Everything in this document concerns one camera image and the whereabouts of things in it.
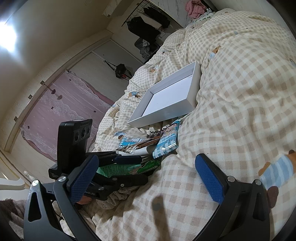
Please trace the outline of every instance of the snack package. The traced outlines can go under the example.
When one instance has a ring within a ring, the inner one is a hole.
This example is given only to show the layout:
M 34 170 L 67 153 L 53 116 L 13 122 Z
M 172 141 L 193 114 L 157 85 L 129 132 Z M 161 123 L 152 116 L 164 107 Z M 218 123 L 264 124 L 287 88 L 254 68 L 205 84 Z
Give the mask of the snack package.
M 119 148 L 125 147 L 125 146 L 131 146 L 138 142 L 146 141 L 148 139 L 146 138 L 136 138 L 136 137 L 123 137 L 120 141 Z
M 154 159 L 177 149 L 177 135 L 180 123 L 181 120 L 177 119 L 165 129 L 165 132 L 153 151 L 152 155 Z
M 96 171 L 97 173 L 103 175 L 104 177 L 112 177 L 112 176 L 121 176 L 127 175 L 131 170 L 140 167 L 141 164 L 127 164 L 127 165 L 119 165 L 119 164 L 111 164 L 103 167 L 99 167 Z
M 125 153 L 133 155 L 135 150 L 141 149 L 143 147 L 147 147 L 147 146 L 150 146 L 150 145 L 156 145 L 159 142 L 159 140 L 160 140 L 160 136 L 159 137 L 153 137 L 151 139 L 147 139 L 145 141 L 138 142 L 138 143 L 136 143 L 134 145 L 131 145 L 131 146 L 125 146 L 125 147 L 122 147 L 122 148 L 118 148 L 118 149 L 116 149 L 116 151 L 118 151 L 119 153 L 120 152 L 125 152 Z
M 131 170 L 127 175 L 137 175 L 137 174 L 142 174 L 142 173 L 154 170 L 159 167 L 159 165 L 161 164 L 161 161 L 162 161 L 162 157 L 147 161 L 141 164 L 139 167 L 136 167 L 133 170 Z

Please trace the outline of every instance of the pink cloth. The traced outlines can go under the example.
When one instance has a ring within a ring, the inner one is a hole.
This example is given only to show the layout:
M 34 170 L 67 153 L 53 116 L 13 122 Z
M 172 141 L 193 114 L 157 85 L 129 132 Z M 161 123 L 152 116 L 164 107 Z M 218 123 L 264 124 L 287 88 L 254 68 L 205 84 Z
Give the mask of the pink cloth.
M 46 90 L 27 115 L 21 130 L 25 140 L 39 153 L 57 160 L 57 136 L 64 121 L 93 119 L 87 151 L 92 151 L 98 127 L 114 102 L 96 91 L 89 83 L 65 71 Z
M 190 18 L 198 18 L 205 13 L 207 7 L 200 0 L 189 0 L 186 3 L 185 10 Z

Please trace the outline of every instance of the checkered comforter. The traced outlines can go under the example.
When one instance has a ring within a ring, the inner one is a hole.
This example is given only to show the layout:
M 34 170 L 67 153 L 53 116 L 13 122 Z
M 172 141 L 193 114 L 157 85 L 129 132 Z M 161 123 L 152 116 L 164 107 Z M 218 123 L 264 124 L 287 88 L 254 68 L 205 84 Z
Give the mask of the checkered comforter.
M 149 87 L 193 61 L 202 69 L 198 106 L 179 128 L 177 155 L 165 158 L 145 186 L 84 207 L 102 240 L 191 241 L 217 207 L 194 168 L 197 154 L 252 182 L 266 162 L 296 149 L 295 39 L 268 17 L 224 9 L 170 35 L 137 70 L 100 123 L 95 150 L 115 150 L 121 135 L 141 137 L 171 123 L 137 129 L 127 121 Z M 295 176 L 278 187 L 271 238 L 295 207 Z

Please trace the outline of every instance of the hanging clothes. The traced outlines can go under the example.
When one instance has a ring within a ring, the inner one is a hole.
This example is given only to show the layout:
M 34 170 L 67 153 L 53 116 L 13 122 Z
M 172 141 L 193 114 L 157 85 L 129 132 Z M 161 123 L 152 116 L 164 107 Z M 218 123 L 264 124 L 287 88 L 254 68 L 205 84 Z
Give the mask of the hanging clothes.
M 170 25 L 170 21 L 168 20 L 168 18 L 153 7 L 146 7 L 143 10 L 145 14 L 147 14 L 155 21 L 159 22 L 163 28 L 167 28 Z
M 161 23 L 155 21 L 154 19 L 148 17 L 147 15 L 143 13 L 139 13 L 139 15 L 144 20 L 145 23 L 151 25 L 152 27 L 155 27 L 156 29 L 159 29 L 161 27 Z
M 130 32 L 149 43 L 154 43 L 156 36 L 160 34 L 156 28 L 145 23 L 141 17 L 134 17 L 131 21 L 127 22 L 127 25 Z

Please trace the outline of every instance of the blue snack wrapper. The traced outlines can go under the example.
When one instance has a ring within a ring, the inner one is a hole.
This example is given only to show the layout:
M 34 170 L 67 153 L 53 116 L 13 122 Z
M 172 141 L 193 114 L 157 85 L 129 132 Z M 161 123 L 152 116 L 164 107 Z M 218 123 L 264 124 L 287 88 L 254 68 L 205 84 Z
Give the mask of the blue snack wrapper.
M 152 153 L 154 159 L 177 149 L 177 135 L 180 123 L 181 120 L 177 119 L 165 130 Z
M 132 146 L 138 142 L 146 141 L 148 140 L 147 138 L 137 138 L 137 137 L 124 137 L 122 138 L 119 148 L 125 147 L 125 146 Z

